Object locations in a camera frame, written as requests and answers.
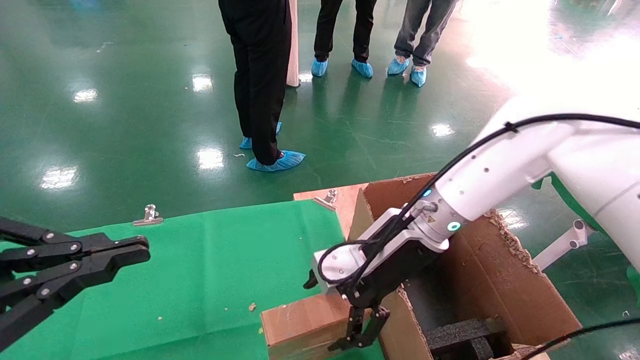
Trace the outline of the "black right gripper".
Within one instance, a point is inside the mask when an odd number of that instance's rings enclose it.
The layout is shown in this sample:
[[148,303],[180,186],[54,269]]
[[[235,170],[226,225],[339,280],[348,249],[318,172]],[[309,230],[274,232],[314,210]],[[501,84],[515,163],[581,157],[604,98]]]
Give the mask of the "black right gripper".
[[[362,276],[354,289],[350,285],[345,285],[343,294],[352,305],[346,333],[344,337],[330,344],[327,350],[346,351],[372,346],[391,315],[389,310],[379,306],[384,298],[396,291],[403,281],[435,262],[443,253],[443,251],[427,248],[419,240],[409,240],[368,275]],[[316,272],[309,269],[308,278],[302,287],[310,290],[318,285],[319,279]],[[372,310],[368,321],[365,322],[368,308]]]

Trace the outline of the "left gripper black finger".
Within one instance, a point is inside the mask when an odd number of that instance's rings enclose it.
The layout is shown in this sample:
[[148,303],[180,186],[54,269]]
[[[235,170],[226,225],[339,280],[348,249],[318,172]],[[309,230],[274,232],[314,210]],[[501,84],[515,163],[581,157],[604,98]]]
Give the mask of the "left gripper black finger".
[[7,350],[90,287],[114,280],[121,268],[150,260],[147,248],[117,248],[76,259],[38,260],[36,251],[1,260],[1,271],[20,278],[1,282],[1,350]]
[[8,218],[0,219],[0,234],[2,241],[18,244],[1,251],[1,268],[17,273],[84,259],[115,260],[122,267],[151,259],[149,242],[142,235],[116,241],[104,233],[73,236]]

